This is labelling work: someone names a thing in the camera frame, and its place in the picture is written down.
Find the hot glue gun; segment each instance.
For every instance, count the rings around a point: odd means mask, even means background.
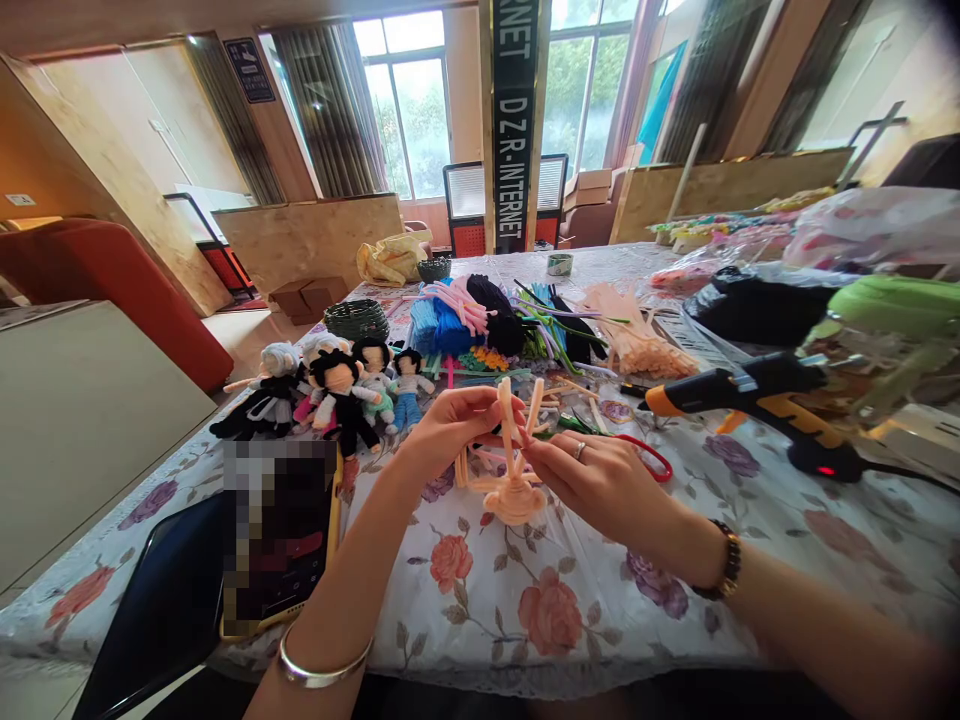
[[[717,429],[721,434],[733,432],[749,415],[793,441],[787,457],[798,470],[855,483],[872,463],[829,423],[792,400],[827,384],[827,374],[818,367],[824,361],[823,356],[799,359],[788,352],[765,355],[744,363],[741,375],[714,369],[651,388],[640,409],[679,417],[728,408],[733,412]]]

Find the woman's right hand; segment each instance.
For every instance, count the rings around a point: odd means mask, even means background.
[[[605,536],[690,584],[712,587],[722,576],[723,534],[664,492],[633,445],[570,430],[550,442],[521,433],[534,472]]]

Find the green container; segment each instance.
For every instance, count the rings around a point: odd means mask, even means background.
[[[438,282],[450,277],[450,258],[433,258],[417,263],[420,279],[424,282]]]
[[[353,342],[367,337],[386,342],[390,335],[390,322],[383,308],[370,298],[331,305],[324,313],[323,322],[334,335]]]
[[[960,286],[874,275],[839,290],[800,355],[823,354],[830,382],[807,407],[873,427],[906,401],[960,345]]]

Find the woman's left hand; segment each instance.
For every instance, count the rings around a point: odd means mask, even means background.
[[[522,426],[524,403],[512,397],[517,425]],[[444,390],[400,445],[394,462],[406,464],[411,475],[427,483],[450,467],[465,445],[499,444],[490,431],[501,418],[496,388]]]

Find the hand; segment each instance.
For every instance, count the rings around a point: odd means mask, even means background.
[[[523,423],[523,407],[523,401],[513,396],[518,424]],[[495,388],[444,390],[400,445],[395,461],[405,463],[418,482],[427,483],[450,467],[468,443],[496,442],[489,433],[501,417]]]
[[[689,583],[711,587],[722,576],[723,534],[665,493],[633,445],[570,430],[548,443],[521,434],[534,472],[608,538]],[[578,461],[581,442],[586,447]]]

